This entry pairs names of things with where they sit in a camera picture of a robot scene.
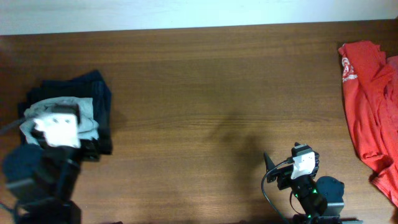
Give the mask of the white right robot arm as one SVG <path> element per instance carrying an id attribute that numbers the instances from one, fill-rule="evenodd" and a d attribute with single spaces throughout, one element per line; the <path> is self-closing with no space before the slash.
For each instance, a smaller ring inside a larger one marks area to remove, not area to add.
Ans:
<path id="1" fill-rule="evenodd" d="M 343 223 L 340 213 L 345 206 L 345 185 L 330 176 L 314 180 L 319 170 L 319 157 L 309 145 L 298 142 L 291 149 L 291 156 L 278 164 L 264 153 L 266 173 L 261 180 L 262 194 L 284 222 L 289 221 L 267 196 L 266 183 L 276 181 L 279 190 L 290 189 L 289 198 L 298 200 L 303 212 L 293 216 L 294 223 Z"/>

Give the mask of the light blue t-shirt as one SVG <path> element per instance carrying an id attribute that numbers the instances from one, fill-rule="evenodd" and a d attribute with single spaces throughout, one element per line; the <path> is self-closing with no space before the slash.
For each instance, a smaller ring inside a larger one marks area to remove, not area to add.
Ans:
<path id="1" fill-rule="evenodd" d="M 33 118 L 44 112 L 49 112 L 50 108 L 54 107 L 55 105 L 78 105 L 80 110 L 78 137 L 80 139 L 87 140 L 99 139 L 99 124 L 94 120 L 93 99 L 62 96 L 41 100 L 31 105 L 23 112 L 23 115 L 27 118 L 27 120 L 19 126 L 19 129 L 25 136 L 25 140 L 28 144 L 38 144 L 38 140 L 36 140 L 36 138 L 30 133 L 35 128 L 35 122 Z"/>

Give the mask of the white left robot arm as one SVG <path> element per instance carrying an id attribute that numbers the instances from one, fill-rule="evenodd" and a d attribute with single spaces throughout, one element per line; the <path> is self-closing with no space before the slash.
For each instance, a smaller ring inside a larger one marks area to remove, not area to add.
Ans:
<path id="1" fill-rule="evenodd" d="M 3 160 L 6 188 L 16 197 L 14 223 L 81 223 L 71 200 L 83 151 L 78 105 L 56 105 L 35 119 L 40 144 L 22 144 Z"/>

